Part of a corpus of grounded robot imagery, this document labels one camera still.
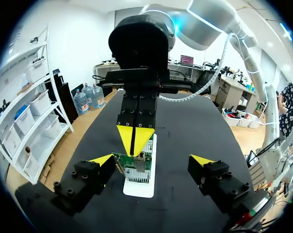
white storage bin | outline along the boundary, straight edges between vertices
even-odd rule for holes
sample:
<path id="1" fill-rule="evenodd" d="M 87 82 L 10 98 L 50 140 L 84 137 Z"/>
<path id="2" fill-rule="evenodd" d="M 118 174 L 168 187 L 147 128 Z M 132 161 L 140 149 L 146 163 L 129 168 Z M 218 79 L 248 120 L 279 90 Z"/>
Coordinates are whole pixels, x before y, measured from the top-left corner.
<path id="1" fill-rule="evenodd" d="M 46 58 L 41 59 L 26 68 L 26 79 L 29 83 L 35 83 L 39 79 L 46 76 L 49 72 L 48 62 Z"/>
<path id="2" fill-rule="evenodd" d="M 240 115 L 242 116 L 245 116 L 247 113 L 244 113 L 244 112 L 240 112 Z M 248 127 L 248 125 L 252 122 L 252 120 L 250 119 L 244 119 L 244 118 L 240 118 L 240 121 L 238 123 L 238 126 L 241 126 L 241 127 Z"/>
<path id="3" fill-rule="evenodd" d="M 24 111 L 20 113 L 18 118 L 14 121 L 24 135 L 28 133 L 29 129 L 34 124 L 34 118 L 29 107 L 30 105 L 27 105 L 26 109 L 24 109 Z"/>
<path id="4" fill-rule="evenodd" d="M 239 119 L 234 119 L 234 118 L 228 117 L 227 114 L 225 114 L 225 112 L 224 112 L 224 108 L 222 109 L 222 116 L 230 127 L 235 127 L 240 121 Z"/>
<path id="5" fill-rule="evenodd" d="M 46 137 L 50 137 L 53 139 L 57 138 L 58 134 L 61 131 L 61 125 L 58 120 L 58 116 L 53 114 L 48 115 L 46 119 L 44 119 L 44 121 L 42 122 L 41 128 L 43 130 L 43 134 Z"/>
<path id="6" fill-rule="evenodd" d="M 14 124 L 7 125 L 2 136 L 2 144 L 13 158 L 21 140 L 14 128 Z"/>
<path id="7" fill-rule="evenodd" d="M 252 117 L 252 122 L 248 125 L 248 127 L 256 130 L 259 127 L 259 125 L 262 124 L 262 122 L 256 115 L 253 115 L 253 114 L 249 114 L 249 115 Z"/>
<path id="8" fill-rule="evenodd" d="M 37 98 L 29 102 L 29 105 L 33 115 L 41 116 L 51 106 L 48 90 L 39 92 Z"/>

ceiling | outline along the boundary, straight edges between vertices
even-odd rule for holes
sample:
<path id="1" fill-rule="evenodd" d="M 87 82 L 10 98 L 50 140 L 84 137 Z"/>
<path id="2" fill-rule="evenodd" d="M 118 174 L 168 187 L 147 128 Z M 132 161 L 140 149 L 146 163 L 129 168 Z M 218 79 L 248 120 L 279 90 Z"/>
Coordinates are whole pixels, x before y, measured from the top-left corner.
<path id="1" fill-rule="evenodd" d="M 151 3 L 186 8 L 191 0 L 66 0 L 70 4 L 91 8 L 103 13 L 145 6 Z M 227 0 L 240 18 L 253 31 L 258 46 L 274 60 L 288 81 L 293 82 L 293 41 L 284 37 L 281 19 L 264 0 Z"/>

black tabletop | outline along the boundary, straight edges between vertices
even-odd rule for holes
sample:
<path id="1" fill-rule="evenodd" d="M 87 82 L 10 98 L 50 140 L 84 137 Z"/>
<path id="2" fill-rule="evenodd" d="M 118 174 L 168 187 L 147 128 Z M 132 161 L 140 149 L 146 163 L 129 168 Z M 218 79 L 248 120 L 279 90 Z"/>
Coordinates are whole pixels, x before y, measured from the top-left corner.
<path id="1" fill-rule="evenodd" d="M 81 159 L 111 152 L 125 153 L 115 125 L 122 95 L 118 92 L 89 127 L 63 177 Z M 186 94 L 166 95 L 183 98 Z M 223 160 L 242 182 L 251 182 L 241 149 L 212 101 L 195 97 L 174 103 L 158 100 L 157 158 L 154 197 L 123 194 L 124 176 L 118 170 L 100 196 L 94 196 L 74 219 L 97 233 L 221 232 L 228 215 L 204 197 L 187 171 L 190 154 Z"/>

green circuit board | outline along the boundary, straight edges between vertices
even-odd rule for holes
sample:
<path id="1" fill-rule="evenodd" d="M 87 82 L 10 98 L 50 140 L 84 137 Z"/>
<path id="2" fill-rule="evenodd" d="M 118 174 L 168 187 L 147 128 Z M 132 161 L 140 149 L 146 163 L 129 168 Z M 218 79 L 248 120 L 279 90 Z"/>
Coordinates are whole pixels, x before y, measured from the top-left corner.
<path id="1" fill-rule="evenodd" d="M 149 183 L 152 166 L 153 136 L 146 143 L 141 153 L 136 157 L 114 153 L 117 169 L 132 182 Z"/>

bolt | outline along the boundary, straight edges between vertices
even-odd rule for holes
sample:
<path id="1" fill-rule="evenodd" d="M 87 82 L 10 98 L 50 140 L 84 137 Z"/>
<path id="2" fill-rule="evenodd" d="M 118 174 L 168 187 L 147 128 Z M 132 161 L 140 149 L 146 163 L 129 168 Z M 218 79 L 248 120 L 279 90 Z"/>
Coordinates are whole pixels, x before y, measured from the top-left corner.
<path id="1" fill-rule="evenodd" d="M 67 189 L 67 196 L 72 197 L 74 195 L 74 191 L 72 188 Z"/>

